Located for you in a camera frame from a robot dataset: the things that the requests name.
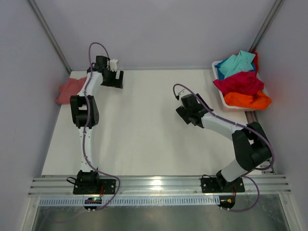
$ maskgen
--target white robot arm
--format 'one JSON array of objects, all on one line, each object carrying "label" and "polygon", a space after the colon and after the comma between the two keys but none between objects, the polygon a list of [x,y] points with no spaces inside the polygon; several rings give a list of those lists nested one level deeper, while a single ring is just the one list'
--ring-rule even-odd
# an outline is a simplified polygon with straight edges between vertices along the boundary
[{"label": "white robot arm", "polygon": [[[217,119],[208,113],[186,89],[179,92],[179,99],[182,106],[176,111],[186,124],[192,123],[195,126],[213,130],[233,142],[235,159],[216,174],[216,183],[222,192],[231,191],[236,181],[241,180],[242,175],[271,158],[270,150],[259,137],[246,129]],[[253,122],[247,126],[267,139],[259,123]]]},{"label": "white robot arm", "polygon": [[87,89],[86,95],[90,102],[90,122],[88,126],[85,128],[86,137],[85,137],[85,153],[87,154],[88,160],[90,163],[97,168],[97,161],[95,161],[94,154],[94,141],[93,141],[93,133],[96,129],[96,125],[99,122],[99,112],[96,106],[96,102],[94,99],[94,95],[97,90],[103,86],[123,88],[123,71],[116,70],[116,62],[113,60],[108,60],[104,56],[97,56],[96,63],[92,67],[92,77],[90,73],[90,68],[87,71],[87,79],[85,84],[83,85],[81,91],[75,95],[71,96],[70,104],[72,111],[72,118],[74,124],[78,127],[80,141],[81,141],[81,165],[80,170],[82,172],[90,172],[93,169],[87,164],[84,160],[83,156],[83,134],[84,134],[84,126],[86,124],[88,118],[88,110],[87,102],[85,98],[85,88]]}]

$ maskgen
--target white table surface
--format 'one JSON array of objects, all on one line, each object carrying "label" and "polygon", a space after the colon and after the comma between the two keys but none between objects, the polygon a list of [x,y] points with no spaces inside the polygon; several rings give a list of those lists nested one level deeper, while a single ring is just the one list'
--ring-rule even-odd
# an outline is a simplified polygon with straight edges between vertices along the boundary
[{"label": "white table surface", "polygon": [[[85,71],[71,74],[84,76]],[[186,125],[175,111],[180,101],[172,86],[181,83],[221,116],[247,123],[244,112],[221,110],[213,80],[212,70],[139,70],[124,72],[122,90],[101,86],[95,95],[100,113],[95,134],[99,169],[122,176],[202,175],[216,174],[228,165],[235,158],[232,142]],[[80,161],[78,129],[70,105],[62,105],[42,175],[76,175]]]}]

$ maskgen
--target glass panel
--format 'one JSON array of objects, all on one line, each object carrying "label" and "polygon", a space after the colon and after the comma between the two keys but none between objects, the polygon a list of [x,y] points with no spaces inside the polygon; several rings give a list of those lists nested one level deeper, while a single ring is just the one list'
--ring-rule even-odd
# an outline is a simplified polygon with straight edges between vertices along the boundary
[{"label": "glass panel", "polygon": [[[256,197],[238,195],[234,209],[249,207]],[[216,205],[108,207],[90,214],[83,211],[83,207],[39,207],[32,231],[290,230],[279,195],[261,195],[255,208],[242,213],[219,210]],[[49,220],[66,222],[57,224]]]}]

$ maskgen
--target red cloth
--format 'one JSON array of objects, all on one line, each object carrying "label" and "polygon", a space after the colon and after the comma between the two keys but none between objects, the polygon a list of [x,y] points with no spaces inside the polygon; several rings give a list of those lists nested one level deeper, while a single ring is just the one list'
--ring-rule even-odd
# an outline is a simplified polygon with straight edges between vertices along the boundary
[{"label": "red cloth", "polygon": [[257,52],[253,52],[253,54],[255,54],[255,57],[254,57],[252,62],[253,62],[253,64],[256,67],[256,73],[258,73],[258,70],[259,70],[259,66],[258,66],[258,53]]},{"label": "red cloth", "polygon": [[68,78],[67,82],[59,86],[60,96],[55,101],[58,104],[69,104],[72,95],[77,95],[86,82],[87,77],[81,79]]},{"label": "red cloth", "polygon": [[229,92],[237,92],[243,95],[255,95],[258,90],[264,88],[264,83],[257,79],[253,71],[242,71],[223,80],[216,79],[213,83],[222,92],[223,96]]}]

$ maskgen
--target teal cloth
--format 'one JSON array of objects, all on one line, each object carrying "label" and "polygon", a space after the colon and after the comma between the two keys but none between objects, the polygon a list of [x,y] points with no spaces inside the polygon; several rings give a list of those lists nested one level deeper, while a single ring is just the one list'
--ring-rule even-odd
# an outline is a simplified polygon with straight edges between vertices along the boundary
[{"label": "teal cloth", "polygon": [[231,55],[224,63],[220,65],[220,72],[225,78],[232,76],[241,71],[252,71],[254,67],[251,65],[255,54],[240,51],[238,55]]}]

